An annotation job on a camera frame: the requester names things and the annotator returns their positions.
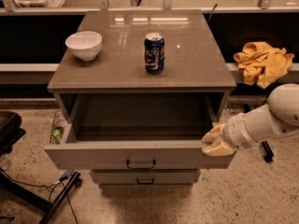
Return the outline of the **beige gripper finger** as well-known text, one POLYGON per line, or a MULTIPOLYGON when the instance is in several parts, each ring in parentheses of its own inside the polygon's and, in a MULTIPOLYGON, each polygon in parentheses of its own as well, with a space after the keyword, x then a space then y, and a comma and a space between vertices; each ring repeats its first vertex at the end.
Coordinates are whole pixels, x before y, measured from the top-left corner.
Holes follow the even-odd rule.
POLYGON ((217 139, 223 137, 223 129, 224 129, 224 124, 216 125, 208 133, 206 133, 204 135, 204 137, 202 138, 202 141, 204 143, 212 144, 217 139))
POLYGON ((225 142, 222 138, 216 138, 214 141, 204 141, 204 144, 202 151, 211 157, 232 155, 237 150, 235 145, 225 142))

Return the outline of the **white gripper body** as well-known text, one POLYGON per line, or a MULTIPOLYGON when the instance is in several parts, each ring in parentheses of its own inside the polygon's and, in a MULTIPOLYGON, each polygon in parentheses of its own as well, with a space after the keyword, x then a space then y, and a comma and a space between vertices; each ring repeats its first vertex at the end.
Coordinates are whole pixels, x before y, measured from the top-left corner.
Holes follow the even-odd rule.
POLYGON ((247 131, 244 113, 239 113, 227 119, 224 124, 223 137, 227 143, 240 150, 255 148, 259 145, 247 131))

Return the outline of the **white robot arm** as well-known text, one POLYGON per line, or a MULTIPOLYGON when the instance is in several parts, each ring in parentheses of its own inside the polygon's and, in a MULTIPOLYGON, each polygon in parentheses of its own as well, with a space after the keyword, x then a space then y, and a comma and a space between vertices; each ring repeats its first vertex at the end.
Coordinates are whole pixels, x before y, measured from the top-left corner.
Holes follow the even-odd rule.
POLYGON ((257 147, 268 138, 294 138, 299 134, 299 85, 276 87, 266 103, 248 113, 231 116, 204 135, 202 151, 208 156, 228 156, 238 149, 257 147))

